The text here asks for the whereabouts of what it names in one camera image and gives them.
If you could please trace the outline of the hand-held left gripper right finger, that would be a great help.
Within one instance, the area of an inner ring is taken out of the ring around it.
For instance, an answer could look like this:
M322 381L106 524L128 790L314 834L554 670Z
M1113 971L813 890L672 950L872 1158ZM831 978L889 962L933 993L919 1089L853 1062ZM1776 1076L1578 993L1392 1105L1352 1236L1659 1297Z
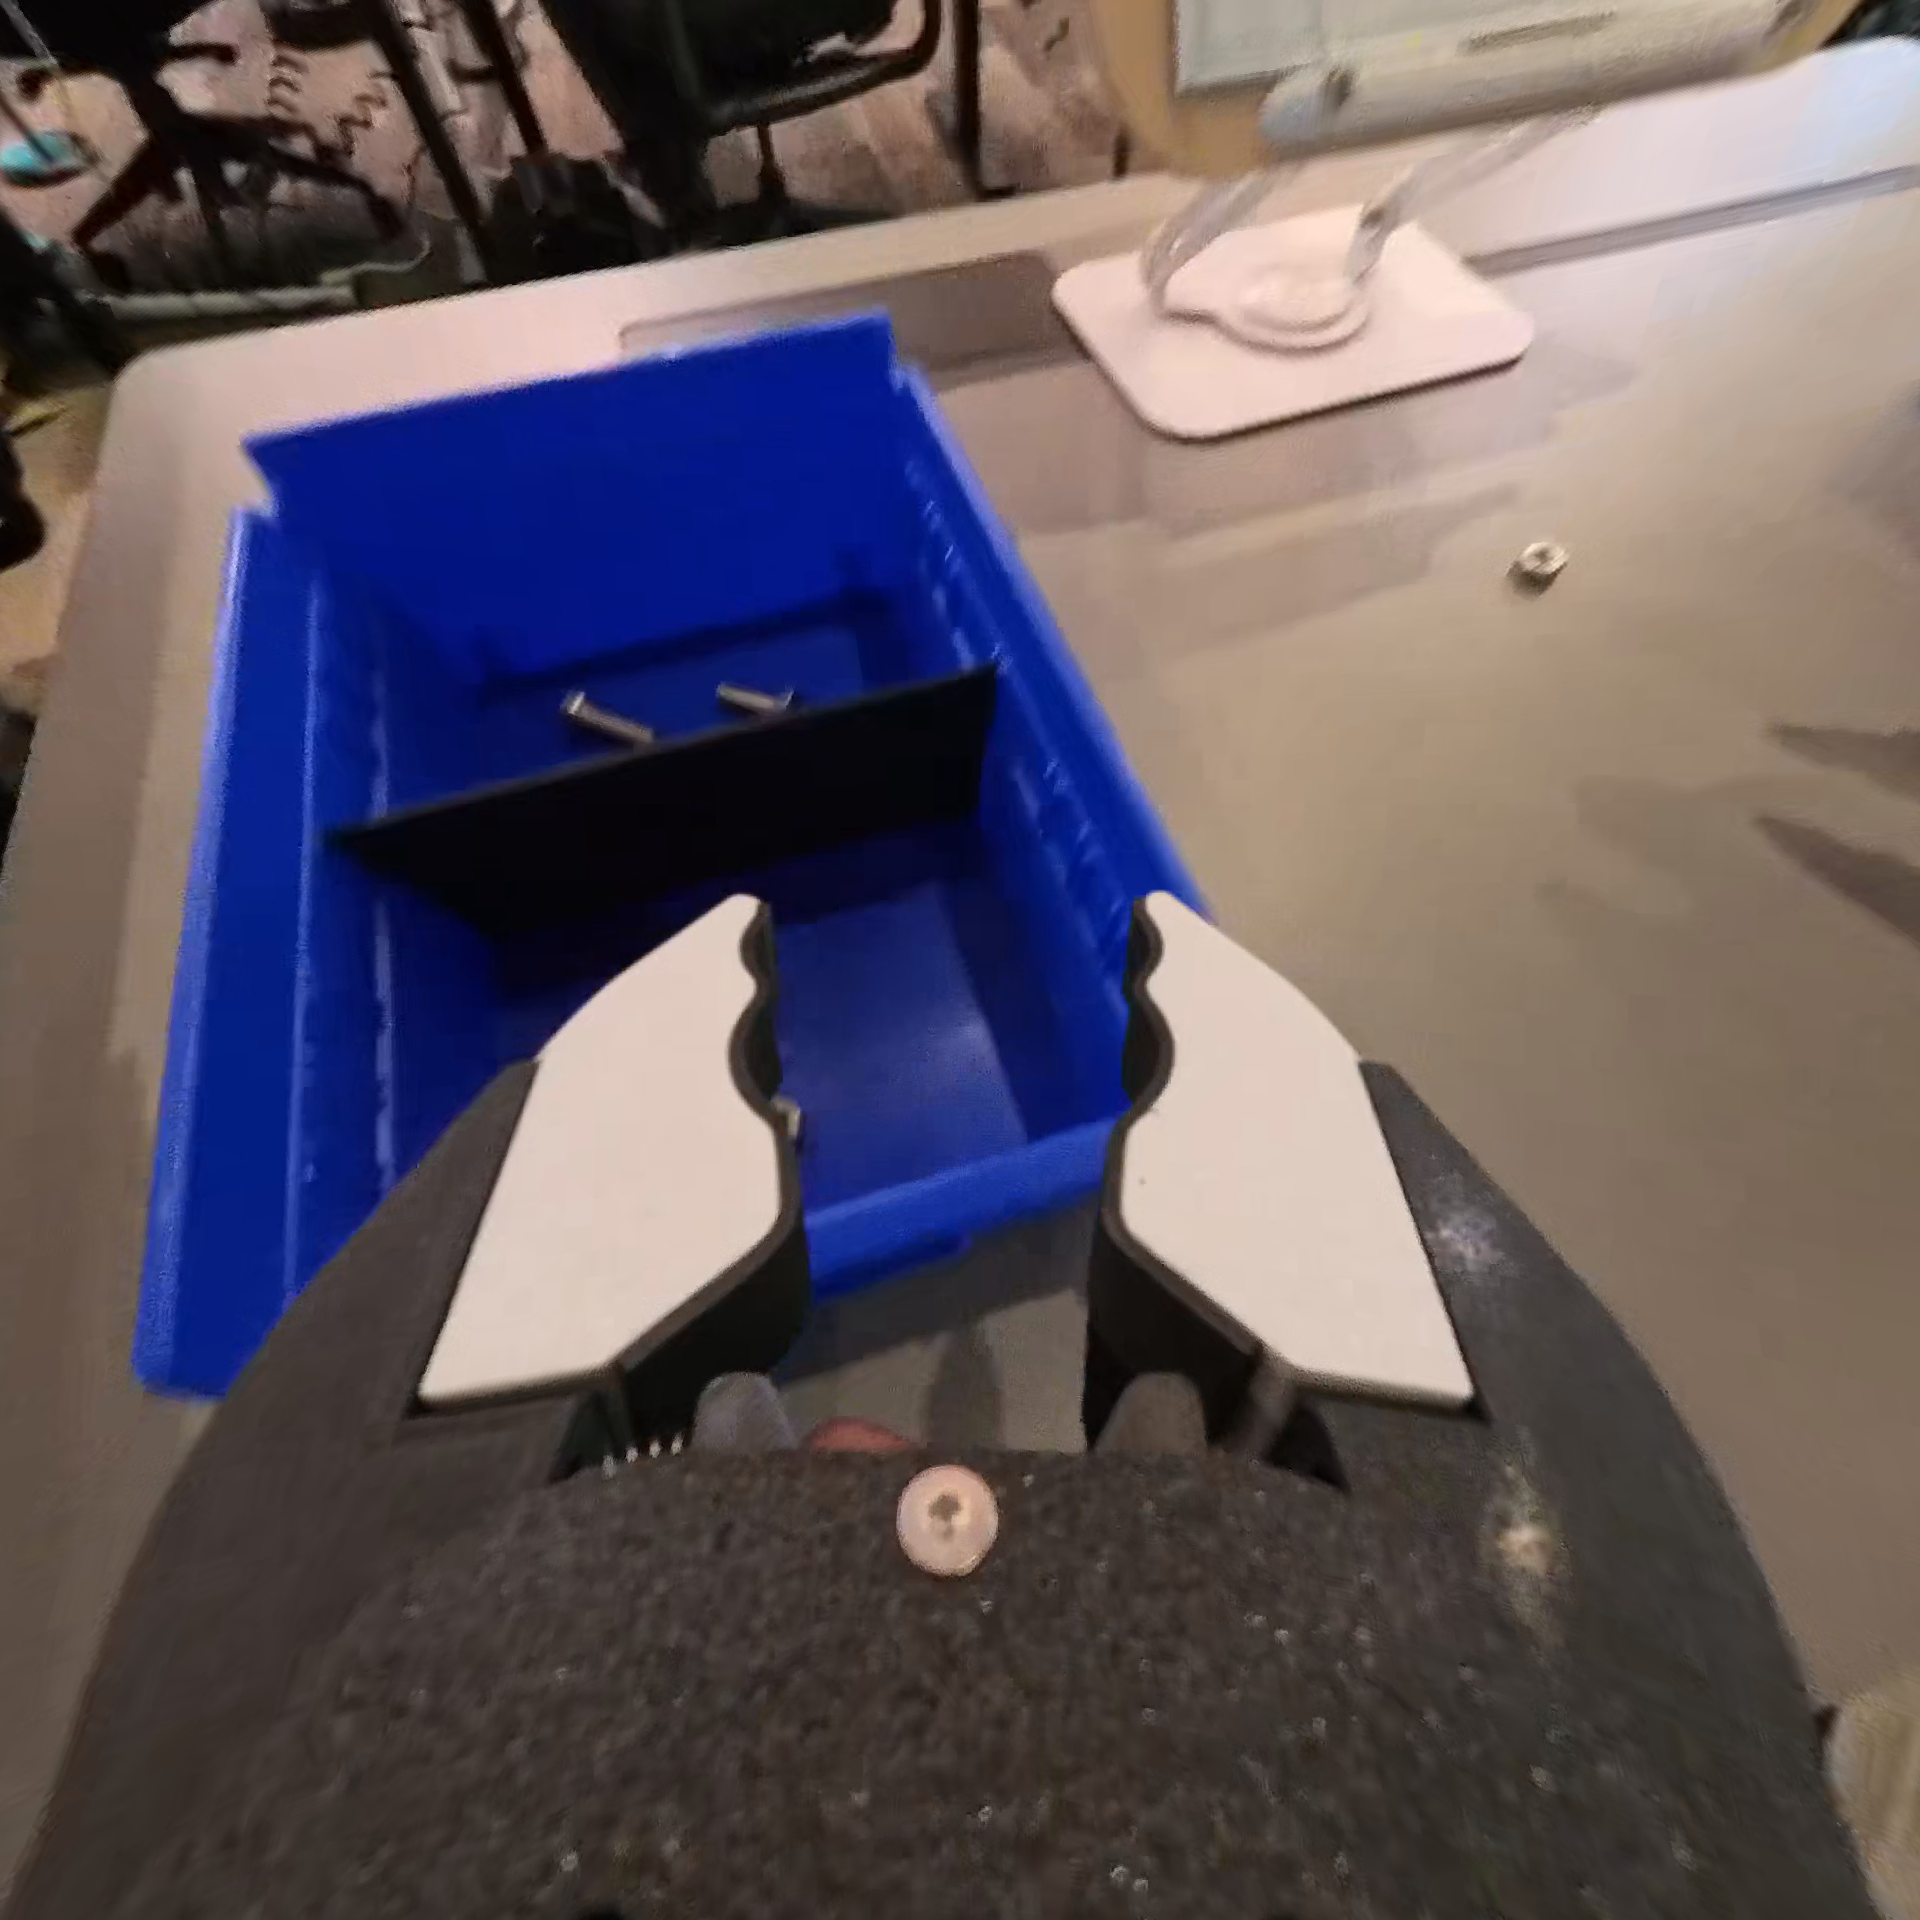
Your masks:
M1136 896L1117 998L1096 1373L1180 1373L1205 1408L1469 1408L1478 1380L1352 1038L1180 896Z

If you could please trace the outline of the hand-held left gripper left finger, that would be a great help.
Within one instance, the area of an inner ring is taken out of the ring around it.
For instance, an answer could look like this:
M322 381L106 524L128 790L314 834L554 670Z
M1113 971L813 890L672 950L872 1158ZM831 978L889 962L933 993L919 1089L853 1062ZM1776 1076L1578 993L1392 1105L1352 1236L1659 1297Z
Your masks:
M775 1098L775 911L723 896L538 1038L419 1407L620 1373L676 1408L712 1373L786 1365L813 1279Z

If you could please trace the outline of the blue plastic bin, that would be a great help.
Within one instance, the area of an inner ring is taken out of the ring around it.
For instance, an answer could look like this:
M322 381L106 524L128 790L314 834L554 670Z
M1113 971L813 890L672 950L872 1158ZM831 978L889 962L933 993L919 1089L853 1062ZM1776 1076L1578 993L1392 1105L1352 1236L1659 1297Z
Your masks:
M716 896L775 911L813 1291L1096 1195L1136 896L1184 896L1043 578L889 312L250 434L128 1373L226 1393L452 1117ZM976 814L487 937L338 819L1000 670Z

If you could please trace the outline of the black bin divider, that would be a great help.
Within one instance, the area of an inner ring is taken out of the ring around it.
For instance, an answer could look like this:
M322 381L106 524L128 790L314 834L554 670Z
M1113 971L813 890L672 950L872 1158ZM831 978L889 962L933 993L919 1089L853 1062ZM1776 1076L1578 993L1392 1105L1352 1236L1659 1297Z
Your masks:
M487 937L566 924L844 835L976 814L988 709L1000 670L960 670L385 804L338 819L327 846Z

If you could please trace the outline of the white stand base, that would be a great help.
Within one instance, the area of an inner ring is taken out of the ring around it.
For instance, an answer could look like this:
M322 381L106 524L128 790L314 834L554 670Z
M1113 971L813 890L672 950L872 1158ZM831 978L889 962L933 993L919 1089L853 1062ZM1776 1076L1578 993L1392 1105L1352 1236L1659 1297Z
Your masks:
M1096 0L1113 111L1205 194L1054 273L1169 440L1511 369L1530 312L1417 216L1608 106L1811 56L1855 0Z

